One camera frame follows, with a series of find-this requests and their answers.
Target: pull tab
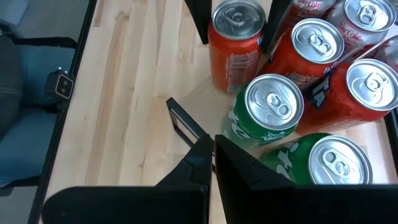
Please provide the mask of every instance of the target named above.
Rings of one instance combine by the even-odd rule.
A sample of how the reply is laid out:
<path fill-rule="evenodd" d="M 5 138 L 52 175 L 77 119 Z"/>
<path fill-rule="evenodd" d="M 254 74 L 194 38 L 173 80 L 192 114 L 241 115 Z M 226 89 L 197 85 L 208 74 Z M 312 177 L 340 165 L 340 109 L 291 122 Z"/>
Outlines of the pull tab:
<path fill-rule="evenodd" d="M 246 22 L 246 20 L 248 20 L 248 18 L 241 12 L 236 12 L 234 7 L 231 7 L 229 9 L 227 9 L 224 14 L 223 17 L 232 25 L 235 27 L 240 27 L 243 26 L 244 23 Z"/>
<path fill-rule="evenodd" d="M 346 162 L 335 149 L 325 151 L 322 154 L 322 161 L 324 165 L 332 171 L 332 173 L 339 177 L 346 177 L 351 171 L 351 167 L 348 162 Z"/>
<path fill-rule="evenodd" d="M 266 96 L 268 107 L 281 119 L 287 119 L 292 113 L 292 109 L 288 102 L 282 99 L 275 93 L 270 93 Z"/>
<path fill-rule="evenodd" d="M 331 45 L 323 38 L 323 36 L 319 34 L 312 34 L 308 40 L 310 41 L 311 46 L 325 57 L 332 53 Z"/>
<path fill-rule="evenodd" d="M 388 79 L 377 72 L 372 72 L 365 79 L 365 86 L 369 91 L 380 92 L 388 84 Z"/>
<path fill-rule="evenodd" d="M 377 9 L 372 5 L 365 5 L 359 12 L 359 21 L 364 25 L 373 25 L 376 20 Z"/>

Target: sprite can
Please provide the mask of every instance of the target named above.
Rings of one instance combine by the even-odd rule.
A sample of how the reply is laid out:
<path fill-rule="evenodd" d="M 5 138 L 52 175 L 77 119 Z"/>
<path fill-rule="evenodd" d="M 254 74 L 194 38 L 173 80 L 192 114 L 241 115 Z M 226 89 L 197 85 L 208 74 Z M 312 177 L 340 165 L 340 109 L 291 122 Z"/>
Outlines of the sprite can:
<path fill-rule="evenodd" d="M 245 150 L 263 146 L 294 131 L 303 105 L 299 88 L 288 78 L 258 76 L 236 95 L 221 133 Z"/>
<path fill-rule="evenodd" d="M 259 159 L 296 184 L 371 184 L 371 163 L 353 141 L 326 133 L 298 138 Z"/>

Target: can lid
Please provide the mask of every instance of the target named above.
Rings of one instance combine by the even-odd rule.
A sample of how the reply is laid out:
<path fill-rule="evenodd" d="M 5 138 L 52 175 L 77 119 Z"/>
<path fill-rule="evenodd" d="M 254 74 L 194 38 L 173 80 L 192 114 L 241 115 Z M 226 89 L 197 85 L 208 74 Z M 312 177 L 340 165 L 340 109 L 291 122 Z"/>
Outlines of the can lid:
<path fill-rule="evenodd" d="M 299 88 L 282 75 L 258 76 L 246 88 L 244 98 L 251 118 L 267 129 L 291 128 L 303 115 L 304 100 Z"/>
<path fill-rule="evenodd" d="M 315 184 L 371 184 L 371 163 L 353 141 L 327 136 L 312 147 L 308 169 Z"/>
<path fill-rule="evenodd" d="M 398 74 L 374 59 L 354 62 L 347 71 L 346 82 L 356 101 L 375 111 L 389 111 L 398 106 Z"/>
<path fill-rule="evenodd" d="M 304 19 L 293 28 L 294 49 L 315 63 L 331 63 L 344 51 L 344 39 L 337 28 L 321 19 Z"/>
<path fill-rule="evenodd" d="M 258 34 L 266 22 L 266 13 L 256 1 L 226 0 L 211 17 L 217 33 L 233 40 L 244 40 Z"/>
<path fill-rule="evenodd" d="M 345 2 L 345 12 L 358 27 L 380 32 L 394 25 L 397 15 L 388 0 L 350 0 Z"/>

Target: can rim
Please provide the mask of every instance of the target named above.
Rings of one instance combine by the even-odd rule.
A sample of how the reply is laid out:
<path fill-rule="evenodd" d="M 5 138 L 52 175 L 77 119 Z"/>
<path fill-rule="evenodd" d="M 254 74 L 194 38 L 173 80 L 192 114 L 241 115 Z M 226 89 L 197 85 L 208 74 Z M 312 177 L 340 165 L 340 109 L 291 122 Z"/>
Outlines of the can rim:
<path fill-rule="evenodd" d="M 394 70 L 394 69 L 392 69 L 388 64 L 386 64 L 386 63 L 384 63 L 384 62 L 382 62 L 382 61 L 379 61 L 379 60 L 376 60 L 376 59 L 372 59 L 372 58 L 364 58 L 364 59 L 359 59 L 359 60 L 357 60 L 357 61 L 355 61 L 352 65 L 350 65 L 349 66 L 349 68 L 347 69 L 347 72 L 346 72 L 346 87 L 348 88 L 348 91 L 349 91 L 349 93 L 351 94 L 351 96 L 358 102 L 358 103 L 360 103 L 362 106 L 364 106 L 365 108 L 367 108 L 367 109 L 369 109 L 369 110 L 373 110 L 373 111 L 390 111 L 390 110 L 392 110 L 392 109 L 394 109 L 395 107 L 397 107 L 396 105 L 394 106 L 394 107 L 387 107 L 387 108 L 385 108 L 385 109 L 379 109 L 379 108 L 373 108 L 373 107 L 371 107 L 371 106 L 369 106 L 369 105 L 367 105 L 366 103 L 363 103 L 352 91 L 351 91 L 351 88 L 349 87 L 349 81 L 348 81 L 348 78 L 349 78 L 349 73 L 350 73 L 350 71 L 353 69 L 353 67 L 354 66 L 357 66 L 357 65 L 361 65 L 361 64 L 364 64 L 364 63 L 373 63 L 373 64 L 380 64 L 380 65 L 382 65 L 383 67 L 384 67 L 384 69 L 385 69 L 385 71 L 387 71 L 387 72 L 389 72 L 389 73 L 391 73 L 392 75 L 390 76 L 390 77 L 392 77 L 393 79 L 394 79 L 394 83 L 395 83 L 395 86 L 398 86 L 398 74 L 396 73 L 396 71 Z"/>
<path fill-rule="evenodd" d="M 261 16 L 262 19 L 262 24 L 261 24 L 261 29 L 259 29 L 258 31 L 254 32 L 253 35 L 247 36 L 247 37 L 239 37 L 239 36 L 230 36 L 230 35 L 226 35 L 224 33 L 222 33 L 220 30 L 218 30 L 216 24 L 215 24 L 215 19 L 216 19 L 216 15 L 218 14 L 218 12 L 220 11 L 220 9 L 226 5 L 226 4 L 232 4 L 235 2 L 243 2 L 245 4 L 251 5 L 252 7 L 255 7 L 256 9 L 259 10 L 259 14 Z M 257 35 L 258 33 L 260 33 L 260 31 L 262 30 L 262 28 L 264 27 L 264 24 L 266 23 L 267 17 L 266 17 L 266 12 L 264 11 L 264 9 L 262 8 L 262 6 L 255 0 L 224 0 L 222 1 L 216 8 L 215 10 L 211 13 L 211 23 L 214 27 L 214 30 L 221 36 L 230 39 L 230 40 L 247 40 L 250 39 L 251 37 L 254 37 L 255 35 Z"/>
<path fill-rule="evenodd" d="M 372 184 L 373 183 L 373 168 L 372 168 L 372 165 L 371 165 L 371 162 L 370 162 L 368 156 L 363 151 L 363 149 L 358 144 L 356 144 L 354 141 L 350 140 L 349 138 L 334 135 L 334 134 L 331 134 L 329 136 L 325 136 L 325 137 L 319 139 L 311 148 L 310 155 L 308 156 L 308 165 L 307 165 L 307 169 L 308 169 L 308 172 L 310 173 L 311 181 L 314 184 L 322 184 L 322 183 L 318 183 L 315 180 L 315 175 L 314 175 L 313 169 L 311 167 L 311 161 L 312 161 L 312 158 L 314 157 L 314 151 L 315 151 L 314 149 L 317 146 L 319 146 L 322 142 L 329 140 L 329 139 L 338 139 L 340 141 L 343 141 L 344 143 L 348 144 L 350 149 L 352 149 L 353 151 L 355 151 L 355 153 L 357 153 L 357 155 L 364 162 L 364 167 L 366 168 L 366 170 L 365 170 L 366 176 L 364 177 L 364 183 L 360 183 L 360 184 Z"/>
<path fill-rule="evenodd" d="M 369 29 L 366 29 L 366 28 L 363 28 L 363 27 L 357 25 L 357 23 L 356 23 L 355 21 L 353 21 L 353 20 L 348 16 L 348 13 L 347 13 L 347 10 L 348 10 L 348 9 L 347 9 L 347 7 L 348 7 L 349 1 L 346 1 L 346 2 L 344 3 L 344 13 L 345 13 L 345 16 L 346 16 L 346 17 L 348 18 L 348 20 L 349 20 L 352 24 L 354 24 L 356 27 L 358 27 L 358 28 L 360 28 L 360 29 L 362 29 L 362 30 L 368 31 L 368 32 L 384 32 L 384 31 L 386 31 L 386 30 L 389 30 L 389 29 L 394 25 L 395 21 L 397 20 L 397 13 L 396 13 L 396 10 L 395 10 L 395 8 L 394 8 L 394 5 L 393 5 L 390 1 L 388 1 L 388 0 L 378 0 L 378 1 L 379 1 L 380 3 L 386 5 L 386 6 L 385 6 L 386 9 L 389 10 L 389 14 L 392 16 L 392 18 L 390 18 L 391 21 L 389 21 L 389 22 L 386 24 L 385 28 L 383 28 L 383 29 L 369 30 Z"/>
<path fill-rule="evenodd" d="M 318 25 L 321 24 L 322 26 L 327 27 L 328 31 L 330 31 L 333 34 L 333 36 L 338 38 L 338 40 L 336 40 L 336 45 L 338 46 L 338 49 L 336 49 L 336 54 L 335 54 L 334 57 L 332 57 L 331 59 L 326 60 L 324 62 L 317 62 L 317 61 L 314 61 L 314 60 L 308 58 L 306 55 L 300 53 L 297 50 L 297 46 L 296 46 L 295 41 L 294 41 L 294 37 L 297 35 L 297 29 L 299 28 L 299 25 L 308 24 L 308 23 L 310 23 L 310 24 L 318 24 Z M 293 43 L 293 47 L 294 47 L 294 50 L 296 51 L 296 53 L 298 53 L 305 60 L 308 60 L 309 62 L 312 62 L 312 63 L 324 65 L 324 64 L 335 62 L 338 59 L 340 59 L 340 57 L 343 55 L 343 52 L 344 52 L 345 44 L 344 44 L 344 38 L 343 38 L 342 34 L 340 33 L 340 31 L 333 24 L 331 24 L 330 22 L 325 21 L 323 19 L 308 18 L 308 19 L 304 19 L 304 20 L 298 22 L 293 27 L 290 37 L 291 37 L 291 41 Z"/>
<path fill-rule="evenodd" d="M 292 121 L 293 120 L 295 120 L 295 121 L 292 122 L 292 124 L 287 126 L 287 127 L 272 128 L 270 126 L 262 124 L 261 122 L 259 122 L 257 120 L 257 118 L 253 115 L 252 111 L 250 110 L 249 103 L 248 103 L 249 90 L 259 80 L 263 80 L 265 78 L 270 78 L 270 77 L 271 78 L 276 78 L 278 80 L 281 80 L 281 81 L 285 82 L 289 87 L 291 87 L 293 94 L 296 96 L 296 99 L 297 99 L 297 110 L 296 110 L 296 114 L 292 118 Z M 268 73 L 268 74 L 259 75 L 258 77 L 256 77 L 255 79 L 253 79 L 249 83 L 248 87 L 246 88 L 246 91 L 244 92 L 244 105 L 246 107 L 246 111 L 248 112 L 249 116 L 251 117 L 251 119 L 256 124 L 262 126 L 263 128 L 270 129 L 270 130 L 273 130 L 273 131 L 283 131 L 283 130 L 289 129 L 289 128 L 297 125 L 297 123 L 300 121 L 300 118 L 303 116 L 303 112 L 304 112 L 304 98 L 303 98 L 303 95 L 301 94 L 301 91 L 298 88 L 298 86 L 292 80 L 289 80 L 288 78 L 284 77 L 283 75 L 274 74 L 274 73 Z"/>

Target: wood grain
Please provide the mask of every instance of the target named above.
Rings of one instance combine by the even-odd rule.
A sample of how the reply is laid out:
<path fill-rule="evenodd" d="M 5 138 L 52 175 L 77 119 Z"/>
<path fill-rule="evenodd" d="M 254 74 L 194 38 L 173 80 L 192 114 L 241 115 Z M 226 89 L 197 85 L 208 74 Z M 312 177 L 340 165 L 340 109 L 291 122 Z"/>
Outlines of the wood grain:
<path fill-rule="evenodd" d="M 259 2 L 269 14 L 271 0 Z M 232 96 L 209 77 L 182 0 L 99 1 L 47 197 L 78 185 L 155 185 L 189 150 L 172 129 L 169 97 L 218 133 Z M 366 148 L 377 182 L 396 182 L 383 121 L 342 134 Z M 225 223 L 214 176 L 211 193 L 211 222 Z"/>

